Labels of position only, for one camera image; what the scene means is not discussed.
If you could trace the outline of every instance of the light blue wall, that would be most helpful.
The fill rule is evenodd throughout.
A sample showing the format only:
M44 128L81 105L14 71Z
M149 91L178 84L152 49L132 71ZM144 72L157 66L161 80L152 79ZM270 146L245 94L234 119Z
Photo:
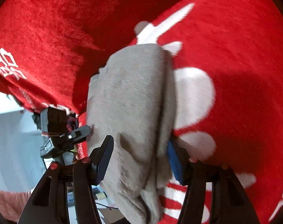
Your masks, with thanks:
M45 172L39 148L41 133L31 113L0 114L0 189L29 191Z

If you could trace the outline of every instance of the red plush fabric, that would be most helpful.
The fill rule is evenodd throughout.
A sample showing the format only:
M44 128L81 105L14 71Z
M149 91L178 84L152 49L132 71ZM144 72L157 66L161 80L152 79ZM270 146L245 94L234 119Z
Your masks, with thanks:
M151 24L134 39L140 21ZM0 72L32 110L80 113L91 75L136 43L172 52L174 134L193 158L230 165L268 223L283 203L283 17L271 0L7 0L0 9ZM161 223L176 223L185 191L169 183ZM203 223L209 201L207 185Z

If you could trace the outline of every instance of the folded gray garment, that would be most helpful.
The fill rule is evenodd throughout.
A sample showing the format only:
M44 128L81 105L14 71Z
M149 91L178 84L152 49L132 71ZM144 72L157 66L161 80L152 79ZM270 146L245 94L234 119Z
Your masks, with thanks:
M167 143L175 120L171 57L157 44L126 47L91 78L89 153L106 135L115 148L101 186L132 224L157 223L157 191L171 177Z

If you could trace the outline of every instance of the wire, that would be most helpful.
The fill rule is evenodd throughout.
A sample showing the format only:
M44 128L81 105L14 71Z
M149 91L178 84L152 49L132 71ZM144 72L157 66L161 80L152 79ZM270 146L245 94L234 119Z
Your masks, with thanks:
M110 206L106 206L106 205L103 205L103 204L100 204L100 203L97 203L97 202L95 202L97 205L101 205L101 206L104 206L104 207L106 207L106 208L108 208L108 209L116 209L116 210L118 210L118 208L116 208L116 207L110 207Z

